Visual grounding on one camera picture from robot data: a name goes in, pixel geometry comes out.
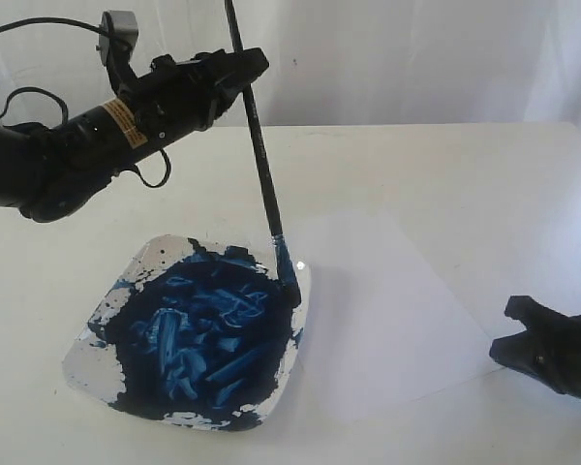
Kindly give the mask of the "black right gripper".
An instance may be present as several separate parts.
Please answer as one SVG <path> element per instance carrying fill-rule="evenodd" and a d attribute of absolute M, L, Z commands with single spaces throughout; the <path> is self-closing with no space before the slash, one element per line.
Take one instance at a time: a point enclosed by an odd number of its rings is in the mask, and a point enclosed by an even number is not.
<path fill-rule="evenodd" d="M 581 315 L 565 317 L 529 295 L 512 295 L 505 316 L 537 332 L 495 339 L 489 349 L 500 366 L 538 376 L 559 394 L 581 399 Z"/>

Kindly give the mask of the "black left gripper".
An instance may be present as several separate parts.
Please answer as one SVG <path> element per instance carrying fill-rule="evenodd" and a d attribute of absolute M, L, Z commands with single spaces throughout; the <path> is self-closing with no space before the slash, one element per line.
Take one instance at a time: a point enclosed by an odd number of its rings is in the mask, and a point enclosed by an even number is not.
<path fill-rule="evenodd" d="M 150 155 L 209 129 L 270 64 L 263 51 L 203 52 L 184 62 L 161 55 L 139 76 L 120 56 L 120 149 Z"/>

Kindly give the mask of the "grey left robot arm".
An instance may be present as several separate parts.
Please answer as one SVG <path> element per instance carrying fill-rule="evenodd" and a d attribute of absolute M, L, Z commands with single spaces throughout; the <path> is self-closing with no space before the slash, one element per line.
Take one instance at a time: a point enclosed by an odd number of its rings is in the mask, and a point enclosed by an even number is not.
<path fill-rule="evenodd" d="M 124 171 L 193 132 L 208 130 L 269 67 L 259 48 L 220 49 L 120 82 L 114 99 L 54 128 L 0 126 L 0 206 L 50 223 L 82 208 Z"/>

